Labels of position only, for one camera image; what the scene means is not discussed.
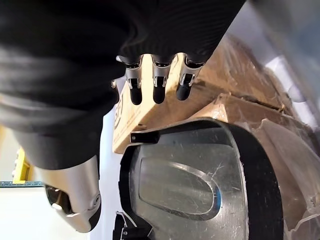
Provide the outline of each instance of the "cardboard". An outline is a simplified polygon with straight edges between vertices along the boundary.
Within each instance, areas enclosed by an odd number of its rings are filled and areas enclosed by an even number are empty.
[[[122,154],[130,143],[132,131],[161,128],[185,120],[212,102],[220,93],[273,108],[284,110],[273,83],[265,76],[247,49],[231,36],[225,36],[192,85],[185,101],[176,98],[183,54],[171,64],[162,104],[153,101],[153,73],[151,56],[142,59],[142,103],[133,105],[128,84],[125,84],[116,107],[112,150]]]
[[[268,119],[290,130],[317,150],[310,127],[289,115],[260,104],[249,102],[227,94],[220,94],[215,101],[205,106],[191,118],[209,117],[238,125],[252,131],[259,128],[263,119]]]

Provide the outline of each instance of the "metal bracket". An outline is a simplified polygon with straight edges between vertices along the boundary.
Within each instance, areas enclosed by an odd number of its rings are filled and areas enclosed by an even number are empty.
[[[205,65],[205,63],[204,62],[194,63],[194,65],[198,67],[190,67],[190,63],[188,62],[189,60],[187,59],[187,56],[184,55],[183,63],[180,70],[179,84],[181,86],[185,85],[186,79],[188,78],[189,79],[188,85],[189,87],[191,87],[196,77],[199,75],[201,68]]]

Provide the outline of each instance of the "silver metal casing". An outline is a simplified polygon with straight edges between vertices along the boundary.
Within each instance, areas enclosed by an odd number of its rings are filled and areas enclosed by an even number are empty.
[[[78,232],[91,231],[94,226],[90,218],[101,206],[97,156],[66,169],[35,169],[45,185],[63,191],[68,196],[73,213],[66,214],[61,206],[54,203],[51,206],[57,213]]]
[[[168,66],[157,66],[154,61],[152,61],[152,78],[153,78],[153,85],[158,87],[157,77],[163,77],[163,84],[162,87],[165,87],[167,84],[167,80],[170,73],[171,64]]]
[[[180,77],[179,77],[179,84],[181,86],[183,86],[185,84],[185,78],[186,75],[192,75],[191,81],[188,83],[189,87],[192,86],[192,84],[194,83],[196,77],[199,75],[201,68],[203,67],[199,66],[197,68],[191,68],[189,66],[187,66],[187,56],[184,55],[184,59],[183,59],[183,63],[181,65],[181,70],[180,70]]]

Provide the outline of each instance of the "black fabric sleeve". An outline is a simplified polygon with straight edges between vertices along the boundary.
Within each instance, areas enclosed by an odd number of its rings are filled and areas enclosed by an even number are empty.
[[[108,1],[0,2],[0,122],[32,164],[64,169],[99,155],[128,34]]]

